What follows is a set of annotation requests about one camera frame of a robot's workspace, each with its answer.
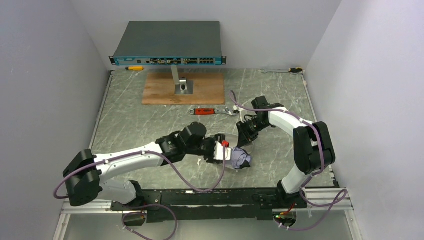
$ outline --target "metal stand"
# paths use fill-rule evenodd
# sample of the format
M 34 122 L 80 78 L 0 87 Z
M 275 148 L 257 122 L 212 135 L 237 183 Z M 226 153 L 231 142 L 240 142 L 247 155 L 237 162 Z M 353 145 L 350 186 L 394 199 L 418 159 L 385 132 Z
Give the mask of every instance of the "metal stand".
M 175 94 L 176 95 L 190 95 L 193 94 L 194 83 L 191 80 L 187 80 L 185 77 L 178 75 L 177 65 L 171 66 L 172 78 L 175 84 Z

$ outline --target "floor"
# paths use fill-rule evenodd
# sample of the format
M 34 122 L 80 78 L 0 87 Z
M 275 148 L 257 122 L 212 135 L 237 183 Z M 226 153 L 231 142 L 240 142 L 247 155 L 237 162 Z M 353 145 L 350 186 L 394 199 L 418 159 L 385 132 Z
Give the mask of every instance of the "floor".
M 150 70 L 150 72 L 170 72 Z M 261 73 L 259 69 L 183 69 L 181 72 L 223 73 L 225 104 L 233 104 L 228 92 L 234 90 L 240 103 L 251 106 L 258 96 L 266 96 L 269 103 L 281 103 L 306 120 L 313 121 L 313 113 L 300 75 Z M 188 114 L 198 105 L 142 105 L 143 89 L 148 71 L 116 70 L 110 83 L 92 151 L 106 154 L 142 147 L 156 139 L 182 130 L 192 122 L 207 128 L 207 135 L 229 133 L 237 135 L 238 117 L 223 114 L 194 116 Z M 222 167 L 199 156 L 187 155 L 175 164 L 182 175 L 198 188 L 210 187 L 217 180 Z M 218 188 L 275 187 L 294 165 L 293 139 L 281 129 L 267 128 L 254 142 L 250 168 L 227 168 Z M 169 166 L 145 168 L 115 178 L 136 180 L 143 189 L 187 189 Z M 309 187 L 332 187 L 328 169 L 314 178 Z

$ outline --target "orange handle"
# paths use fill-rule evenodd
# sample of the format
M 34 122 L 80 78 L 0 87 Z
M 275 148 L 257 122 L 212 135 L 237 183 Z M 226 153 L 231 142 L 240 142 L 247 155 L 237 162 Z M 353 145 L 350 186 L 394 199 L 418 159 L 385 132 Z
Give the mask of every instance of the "orange handle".
M 212 115 L 215 114 L 214 108 L 196 108 L 194 115 Z

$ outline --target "metal tool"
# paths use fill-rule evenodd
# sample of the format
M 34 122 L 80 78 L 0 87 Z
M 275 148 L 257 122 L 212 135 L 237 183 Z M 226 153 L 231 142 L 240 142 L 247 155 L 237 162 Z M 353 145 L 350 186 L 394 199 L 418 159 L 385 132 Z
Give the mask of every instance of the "metal tool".
M 289 68 L 288 70 L 263 68 L 261 69 L 261 71 L 263 74 L 266 74 L 266 73 L 299 74 L 299 73 L 303 73 L 304 69 L 301 67 Z
M 228 107 L 223 110 L 217 110 L 215 108 L 195 108 L 188 111 L 188 113 L 192 115 L 226 114 L 235 117 L 239 115 L 240 111 L 236 109 L 231 111 Z

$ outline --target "gray marble tabletop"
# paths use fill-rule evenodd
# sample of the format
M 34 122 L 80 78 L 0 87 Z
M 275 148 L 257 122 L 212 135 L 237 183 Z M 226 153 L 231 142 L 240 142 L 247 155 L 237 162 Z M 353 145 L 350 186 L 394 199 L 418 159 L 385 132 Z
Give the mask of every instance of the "gray marble tabletop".
M 150 72 L 170 72 L 150 70 Z M 149 71 L 116 70 L 110 83 L 100 122 L 92 146 L 94 154 L 106 154 L 142 147 L 156 139 L 180 131 L 192 122 L 207 128 L 207 136 L 218 133 L 238 134 L 238 117 L 224 114 L 194 116 L 190 109 L 198 105 L 142 105 L 143 90 Z M 251 107 L 251 101 L 261 95 L 269 103 L 281 103 L 306 120 L 313 113 L 300 75 L 261 73 L 258 69 L 180 69 L 180 72 L 223 73 L 225 104 L 233 104 L 228 92 L 234 90 L 239 103 Z M 181 174 L 194 186 L 208 188 L 216 182 L 222 166 L 199 161 L 199 156 L 186 155 L 175 164 Z M 250 168 L 227 168 L 218 188 L 275 187 L 294 165 L 293 139 L 281 129 L 267 128 L 254 142 Z M 136 180 L 143 189 L 188 189 L 170 166 L 139 169 L 117 176 L 116 180 Z M 326 169 L 314 178 L 309 187 L 332 187 Z

